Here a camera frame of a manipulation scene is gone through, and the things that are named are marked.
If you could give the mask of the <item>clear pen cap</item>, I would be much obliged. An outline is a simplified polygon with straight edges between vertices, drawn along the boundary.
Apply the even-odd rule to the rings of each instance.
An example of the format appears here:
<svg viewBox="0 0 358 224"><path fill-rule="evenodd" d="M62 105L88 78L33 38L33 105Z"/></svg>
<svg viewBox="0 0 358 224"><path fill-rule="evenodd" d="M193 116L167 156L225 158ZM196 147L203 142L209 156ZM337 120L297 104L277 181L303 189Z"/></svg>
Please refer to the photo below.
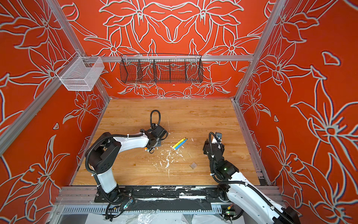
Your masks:
<svg viewBox="0 0 358 224"><path fill-rule="evenodd" d="M192 170L196 169L197 167L198 167L198 164L195 163L195 162L193 162L193 163L190 165L190 168L191 168Z"/></svg>

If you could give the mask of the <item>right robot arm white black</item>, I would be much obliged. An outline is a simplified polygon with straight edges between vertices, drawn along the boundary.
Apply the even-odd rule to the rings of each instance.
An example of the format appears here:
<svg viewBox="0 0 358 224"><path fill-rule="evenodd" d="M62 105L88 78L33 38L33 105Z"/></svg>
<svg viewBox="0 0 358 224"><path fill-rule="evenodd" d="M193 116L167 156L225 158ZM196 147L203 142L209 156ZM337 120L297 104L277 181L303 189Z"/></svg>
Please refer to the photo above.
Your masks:
<svg viewBox="0 0 358 224"><path fill-rule="evenodd" d="M257 224L300 224L297 212L284 208L253 185L223 153L220 133L210 132L204 143L203 153L208 156L210 175L221 188L224 200L241 208Z"/></svg>

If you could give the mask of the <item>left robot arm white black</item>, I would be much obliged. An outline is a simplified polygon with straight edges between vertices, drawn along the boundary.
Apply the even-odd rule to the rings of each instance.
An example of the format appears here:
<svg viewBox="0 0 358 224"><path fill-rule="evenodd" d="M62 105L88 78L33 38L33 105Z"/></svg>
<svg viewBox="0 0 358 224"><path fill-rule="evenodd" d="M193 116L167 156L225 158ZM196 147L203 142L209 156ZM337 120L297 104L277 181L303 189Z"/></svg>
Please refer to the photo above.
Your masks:
<svg viewBox="0 0 358 224"><path fill-rule="evenodd" d="M99 195L112 205L121 204L126 194L119 190L112 166L119 153L143 148L150 154L168 136L168 132L160 125L161 113L153 110L150 114L150 128L140 130L137 134L103 133L85 153L85 168L94 177Z"/></svg>

